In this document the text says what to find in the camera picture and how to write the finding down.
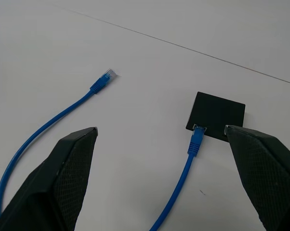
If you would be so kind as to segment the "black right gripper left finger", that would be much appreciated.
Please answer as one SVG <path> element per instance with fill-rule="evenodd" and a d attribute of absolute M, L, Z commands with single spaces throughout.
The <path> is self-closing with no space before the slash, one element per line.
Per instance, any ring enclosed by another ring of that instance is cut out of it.
<path fill-rule="evenodd" d="M 88 186 L 98 130 L 58 141 L 0 215 L 0 231 L 73 231 Z"/>

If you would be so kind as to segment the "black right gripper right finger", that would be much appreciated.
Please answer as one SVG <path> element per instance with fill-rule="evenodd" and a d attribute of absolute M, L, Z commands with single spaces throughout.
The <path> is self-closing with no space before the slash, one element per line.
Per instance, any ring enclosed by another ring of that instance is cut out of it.
<path fill-rule="evenodd" d="M 228 125 L 237 170 L 267 231 L 290 231 L 290 150 L 276 137 Z"/>

